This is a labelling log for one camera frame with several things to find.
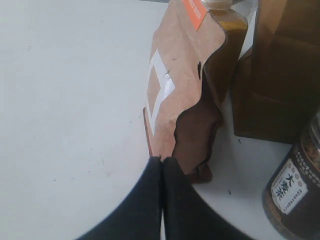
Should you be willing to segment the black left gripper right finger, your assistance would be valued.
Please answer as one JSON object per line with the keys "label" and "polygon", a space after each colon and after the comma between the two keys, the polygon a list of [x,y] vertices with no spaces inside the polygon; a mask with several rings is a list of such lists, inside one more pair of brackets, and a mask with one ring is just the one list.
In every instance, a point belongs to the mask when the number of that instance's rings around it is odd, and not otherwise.
{"label": "black left gripper right finger", "polygon": [[162,209],[167,240],[251,240],[195,191],[174,157],[162,162]]}

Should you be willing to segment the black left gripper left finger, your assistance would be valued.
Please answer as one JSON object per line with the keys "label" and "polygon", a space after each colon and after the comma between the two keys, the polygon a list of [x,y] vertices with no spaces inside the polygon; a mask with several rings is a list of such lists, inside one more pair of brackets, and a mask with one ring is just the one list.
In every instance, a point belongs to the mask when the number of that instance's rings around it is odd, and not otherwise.
{"label": "black left gripper left finger", "polygon": [[162,162],[150,157],[122,203],[80,240],[159,240],[162,221]]}

